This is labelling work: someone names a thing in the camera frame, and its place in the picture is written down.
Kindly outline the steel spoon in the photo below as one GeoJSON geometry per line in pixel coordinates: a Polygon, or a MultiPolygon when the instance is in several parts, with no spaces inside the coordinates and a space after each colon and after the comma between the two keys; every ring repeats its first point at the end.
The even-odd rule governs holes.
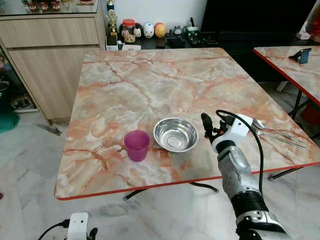
{"type": "Polygon", "coordinates": [[[260,130],[272,130],[272,131],[275,131],[278,134],[280,134],[280,135],[282,135],[282,136],[284,136],[284,137],[286,137],[288,139],[291,139],[291,140],[293,140],[295,142],[298,142],[298,143],[302,143],[302,141],[299,141],[299,140],[295,139],[292,135],[286,134],[285,132],[282,132],[282,131],[280,131],[278,129],[266,126],[265,122],[262,121],[261,119],[254,118],[253,119],[253,125],[256,126],[260,130]]]}

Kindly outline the white egg figurine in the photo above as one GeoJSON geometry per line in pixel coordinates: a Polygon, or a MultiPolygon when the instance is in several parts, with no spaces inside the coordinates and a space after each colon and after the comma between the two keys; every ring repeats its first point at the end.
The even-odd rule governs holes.
{"type": "Polygon", "coordinates": [[[154,25],[151,22],[146,22],[142,25],[142,34],[145,38],[150,39],[154,36],[154,25]]]}

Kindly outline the green bag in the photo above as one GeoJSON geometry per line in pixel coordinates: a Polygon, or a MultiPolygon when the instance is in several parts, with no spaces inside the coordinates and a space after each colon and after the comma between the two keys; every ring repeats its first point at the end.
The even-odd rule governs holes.
{"type": "Polygon", "coordinates": [[[11,131],[18,126],[20,116],[14,112],[9,104],[7,94],[0,93],[0,133],[11,131]]]}

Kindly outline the light wooden cabinet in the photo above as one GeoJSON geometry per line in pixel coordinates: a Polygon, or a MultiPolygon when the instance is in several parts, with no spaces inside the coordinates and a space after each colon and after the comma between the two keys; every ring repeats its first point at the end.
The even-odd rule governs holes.
{"type": "Polygon", "coordinates": [[[0,48],[48,122],[67,122],[87,53],[106,48],[106,0],[0,0],[0,48]]]}

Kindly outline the steel fork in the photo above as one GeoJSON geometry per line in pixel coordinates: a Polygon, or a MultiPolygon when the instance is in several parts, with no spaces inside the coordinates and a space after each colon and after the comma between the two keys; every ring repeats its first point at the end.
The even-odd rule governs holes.
{"type": "Polygon", "coordinates": [[[257,135],[259,136],[267,136],[267,137],[272,137],[272,138],[275,138],[279,141],[282,141],[286,144],[289,144],[290,146],[294,146],[294,147],[297,147],[297,148],[300,148],[300,149],[304,149],[304,150],[307,150],[307,147],[306,146],[303,146],[301,144],[297,144],[295,142],[292,142],[292,141],[289,141],[283,137],[279,137],[278,135],[275,135],[275,134],[271,134],[269,132],[266,132],[266,131],[262,131],[262,130],[259,130],[259,129],[256,129],[256,133],[257,135]]]}

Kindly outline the stainless steel bowl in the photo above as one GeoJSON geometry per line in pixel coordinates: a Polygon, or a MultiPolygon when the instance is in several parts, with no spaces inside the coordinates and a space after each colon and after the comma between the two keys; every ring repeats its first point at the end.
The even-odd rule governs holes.
{"type": "Polygon", "coordinates": [[[186,153],[200,140],[195,125],[183,118],[163,118],[151,131],[154,140],[171,153],[186,153]]]}

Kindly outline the marble folding table red rim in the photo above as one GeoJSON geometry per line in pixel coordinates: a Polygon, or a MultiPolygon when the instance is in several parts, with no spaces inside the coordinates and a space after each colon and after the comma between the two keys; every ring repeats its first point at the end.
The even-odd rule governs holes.
{"type": "Polygon", "coordinates": [[[256,46],[253,52],[299,90],[294,109],[289,112],[292,118],[304,106],[313,102],[320,105],[320,46],[256,46]],[[298,64],[289,59],[299,50],[312,48],[306,64],[298,64]]]}
{"type": "Polygon", "coordinates": [[[304,142],[301,149],[261,135],[265,173],[320,163],[315,142],[222,48],[93,52],[82,62],[54,196],[70,201],[220,179],[201,121],[206,113],[218,122],[216,110],[265,121],[304,142]],[[197,146],[172,153],[152,139],[144,160],[130,160],[125,135],[151,135],[166,118],[194,124],[197,146]]]}

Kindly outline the red lidded snack jar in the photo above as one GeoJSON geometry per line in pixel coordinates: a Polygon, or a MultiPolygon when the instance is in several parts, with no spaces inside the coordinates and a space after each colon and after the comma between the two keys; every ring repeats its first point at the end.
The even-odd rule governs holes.
{"type": "Polygon", "coordinates": [[[135,43],[137,37],[135,36],[135,21],[133,19],[122,20],[121,36],[125,43],[135,43]]]}

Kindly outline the gold trophy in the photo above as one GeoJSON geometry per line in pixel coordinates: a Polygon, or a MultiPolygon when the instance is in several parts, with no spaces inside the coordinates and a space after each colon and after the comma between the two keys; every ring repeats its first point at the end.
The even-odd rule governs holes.
{"type": "Polygon", "coordinates": [[[118,17],[115,14],[114,9],[107,11],[108,18],[108,32],[106,36],[106,50],[107,51],[118,51],[118,17]]]}

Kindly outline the purple plastic cup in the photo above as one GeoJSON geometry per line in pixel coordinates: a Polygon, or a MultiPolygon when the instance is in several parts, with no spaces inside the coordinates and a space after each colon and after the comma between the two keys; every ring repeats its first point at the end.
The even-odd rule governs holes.
{"type": "Polygon", "coordinates": [[[127,133],[123,143],[127,156],[133,162],[142,162],[149,150],[151,139],[150,136],[142,130],[133,130],[127,133]]]}

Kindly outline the black television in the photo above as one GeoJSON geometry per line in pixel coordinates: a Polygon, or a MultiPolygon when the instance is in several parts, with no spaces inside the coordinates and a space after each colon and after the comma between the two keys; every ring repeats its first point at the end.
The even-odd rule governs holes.
{"type": "Polygon", "coordinates": [[[207,0],[203,32],[290,33],[301,29],[317,0],[207,0]]]}

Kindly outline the red stool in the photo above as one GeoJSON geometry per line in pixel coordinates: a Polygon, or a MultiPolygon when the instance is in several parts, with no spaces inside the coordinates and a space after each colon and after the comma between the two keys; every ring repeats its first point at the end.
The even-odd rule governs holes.
{"type": "Polygon", "coordinates": [[[320,125],[320,112],[318,106],[315,103],[308,103],[302,111],[302,119],[310,123],[311,125],[320,125]]]}

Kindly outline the green mug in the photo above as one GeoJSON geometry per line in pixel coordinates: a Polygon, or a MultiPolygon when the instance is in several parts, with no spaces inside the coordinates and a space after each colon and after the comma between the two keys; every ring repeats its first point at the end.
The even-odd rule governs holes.
{"type": "Polygon", "coordinates": [[[185,32],[188,37],[196,37],[199,34],[200,29],[195,25],[194,18],[189,18],[189,23],[185,26],[185,32]]]}

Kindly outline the orange egg figurine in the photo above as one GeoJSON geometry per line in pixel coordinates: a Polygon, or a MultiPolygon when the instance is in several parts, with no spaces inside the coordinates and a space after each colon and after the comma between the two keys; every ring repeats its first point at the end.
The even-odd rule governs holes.
{"type": "Polygon", "coordinates": [[[164,23],[158,22],[154,25],[154,35],[158,39],[165,38],[167,27],[164,23]]]}

